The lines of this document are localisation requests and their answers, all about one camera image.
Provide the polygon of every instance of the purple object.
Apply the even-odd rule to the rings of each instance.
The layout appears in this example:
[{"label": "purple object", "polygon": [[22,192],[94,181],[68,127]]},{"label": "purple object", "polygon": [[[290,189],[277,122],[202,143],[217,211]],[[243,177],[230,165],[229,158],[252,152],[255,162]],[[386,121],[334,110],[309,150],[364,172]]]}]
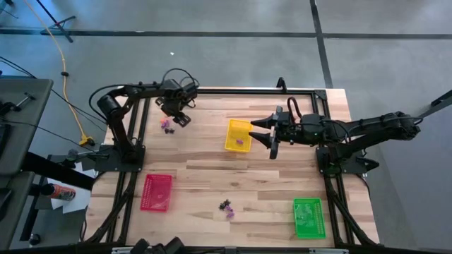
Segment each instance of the purple object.
[{"label": "purple object", "polygon": [[169,122],[168,120],[165,120],[165,121],[162,123],[162,128],[166,128],[166,127],[170,127],[170,122]]}]

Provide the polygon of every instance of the green basket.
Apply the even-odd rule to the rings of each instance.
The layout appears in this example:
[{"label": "green basket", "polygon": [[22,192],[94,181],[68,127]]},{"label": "green basket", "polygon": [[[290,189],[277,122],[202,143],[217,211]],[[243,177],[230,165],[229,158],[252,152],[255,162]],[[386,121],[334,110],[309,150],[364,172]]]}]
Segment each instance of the green basket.
[{"label": "green basket", "polygon": [[324,239],[325,221],[323,220],[320,198],[294,199],[295,231],[298,238]]}]

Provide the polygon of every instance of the red basket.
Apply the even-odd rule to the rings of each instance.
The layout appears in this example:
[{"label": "red basket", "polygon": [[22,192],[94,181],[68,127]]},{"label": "red basket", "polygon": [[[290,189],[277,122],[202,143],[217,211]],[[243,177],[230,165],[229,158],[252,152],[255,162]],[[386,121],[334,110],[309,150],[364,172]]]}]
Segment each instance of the red basket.
[{"label": "red basket", "polygon": [[148,174],[141,198],[141,210],[166,212],[170,204],[171,175]]}]

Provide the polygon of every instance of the yellow basket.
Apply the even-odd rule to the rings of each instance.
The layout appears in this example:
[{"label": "yellow basket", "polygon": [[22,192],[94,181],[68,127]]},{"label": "yellow basket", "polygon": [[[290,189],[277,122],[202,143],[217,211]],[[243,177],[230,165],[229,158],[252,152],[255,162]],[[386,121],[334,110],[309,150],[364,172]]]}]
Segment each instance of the yellow basket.
[{"label": "yellow basket", "polygon": [[253,126],[249,121],[230,119],[227,126],[225,149],[233,152],[249,152],[251,136],[248,132]]}]

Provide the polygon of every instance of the bottle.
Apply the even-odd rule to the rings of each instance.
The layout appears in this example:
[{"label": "bottle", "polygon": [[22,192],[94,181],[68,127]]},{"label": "bottle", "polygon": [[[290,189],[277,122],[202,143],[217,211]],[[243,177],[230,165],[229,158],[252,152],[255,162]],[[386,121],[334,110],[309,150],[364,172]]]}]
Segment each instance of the bottle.
[{"label": "bottle", "polygon": [[41,187],[41,194],[46,195],[49,198],[71,201],[76,196],[76,190],[60,186],[58,184],[49,183]]}]

